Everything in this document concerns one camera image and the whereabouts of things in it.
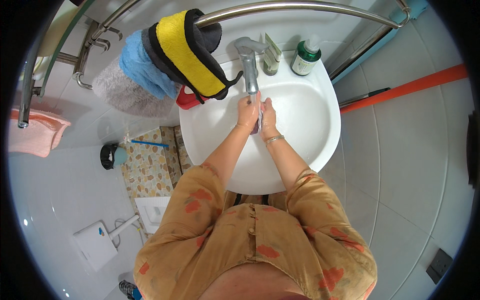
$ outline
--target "wet hands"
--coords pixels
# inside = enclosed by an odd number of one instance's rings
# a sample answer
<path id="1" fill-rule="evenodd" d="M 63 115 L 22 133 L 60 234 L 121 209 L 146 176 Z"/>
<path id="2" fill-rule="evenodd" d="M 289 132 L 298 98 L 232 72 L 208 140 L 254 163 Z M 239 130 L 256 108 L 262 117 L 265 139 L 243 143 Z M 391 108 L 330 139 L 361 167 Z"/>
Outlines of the wet hands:
<path id="1" fill-rule="evenodd" d="M 267 98 L 265 102 L 262 102 L 262 131 L 260 137 L 265 142 L 272 137 L 280 135 L 280 132 L 276 129 L 276 112 L 272 106 L 272 99 Z"/>
<path id="2" fill-rule="evenodd" d="M 237 127 L 245 128 L 250 133 L 258 121 L 260 104 L 260 92 L 257 92 L 255 103 L 250 101 L 250 95 L 240 99 L 238 102 L 239 118 Z"/>

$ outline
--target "person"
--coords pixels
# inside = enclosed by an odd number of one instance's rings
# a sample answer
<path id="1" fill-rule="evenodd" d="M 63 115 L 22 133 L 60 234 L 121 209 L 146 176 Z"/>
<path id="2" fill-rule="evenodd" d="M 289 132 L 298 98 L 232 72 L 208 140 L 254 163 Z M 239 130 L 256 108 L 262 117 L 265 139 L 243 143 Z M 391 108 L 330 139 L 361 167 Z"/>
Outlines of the person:
<path id="1" fill-rule="evenodd" d="M 260 136 L 287 195 L 269 205 L 233 203 L 224 189 L 259 109 Z M 133 273 L 146 300 L 356 300 L 377 282 L 365 241 L 335 193 L 282 138 L 272 100 L 261 102 L 260 93 L 255 104 L 240 99 L 237 125 L 181 177 Z"/>

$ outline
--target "sink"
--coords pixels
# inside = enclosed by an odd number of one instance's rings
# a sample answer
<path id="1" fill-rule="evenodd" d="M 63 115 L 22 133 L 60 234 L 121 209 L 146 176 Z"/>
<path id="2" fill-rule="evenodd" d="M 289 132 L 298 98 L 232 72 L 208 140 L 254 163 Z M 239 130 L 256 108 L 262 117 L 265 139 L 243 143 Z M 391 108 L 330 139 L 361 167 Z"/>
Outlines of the sink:
<path id="1" fill-rule="evenodd" d="M 258 68 L 262 101 L 272 99 L 278 130 L 307 162 L 320 171 L 332 156 L 340 138 L 340 110 L 332 83 L 321 61 L 305 76 L 289 67 L 293 51 L 282 53 L 278 73 L 267 76 Z M 239 60 L 221 65 L 227 78 L 241 70 Z M 243 78 L 232 86 L 223 100 L 209 99 L 189 110 L 180 109 L 180 125 L 187 153 L 199 165 L 220 145 L 237 123 L 237 102 L 247 96 Z M 260 135 L 249 136 L 228 182 L 227 190 L 265 195 L 285 190 L 275 164 Z"/>

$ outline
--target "pink towel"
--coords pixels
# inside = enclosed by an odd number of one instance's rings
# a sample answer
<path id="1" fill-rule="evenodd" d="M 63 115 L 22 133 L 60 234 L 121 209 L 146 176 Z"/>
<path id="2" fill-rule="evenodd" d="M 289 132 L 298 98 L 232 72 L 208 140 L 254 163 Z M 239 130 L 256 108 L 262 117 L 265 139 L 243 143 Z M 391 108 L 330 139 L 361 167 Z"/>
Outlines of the pink towel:
<path id="1" fill-rule="evenodd" d="M 71 123 L 50 112 L 31 109 L 27 128 L 18 128 L 18 109 L 10 115 L 9 152 L 25 152 L 47 157 L 58 146 L 61 135 Z"/>

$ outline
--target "bathroom floor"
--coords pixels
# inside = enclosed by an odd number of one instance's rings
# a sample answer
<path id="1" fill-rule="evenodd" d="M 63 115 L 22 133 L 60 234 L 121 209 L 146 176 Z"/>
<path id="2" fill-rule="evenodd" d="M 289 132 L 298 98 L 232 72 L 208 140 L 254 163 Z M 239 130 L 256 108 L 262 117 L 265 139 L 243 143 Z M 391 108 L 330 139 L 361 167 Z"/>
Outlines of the bathroom floor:
<path id="1" fill-rule="evenodd" d="M 135 198 L 171 196 L 180 176 L 193 164 L 183 144 L 180 126 L 160 127 L 135 140 L 168 145 L 163 148 L 134 143 L 120 145 L 129 156 L 121 170 L 133 210 L 138 213 Z M 139 222 L 145 237 L 151 237 L 140 219 Z"/>

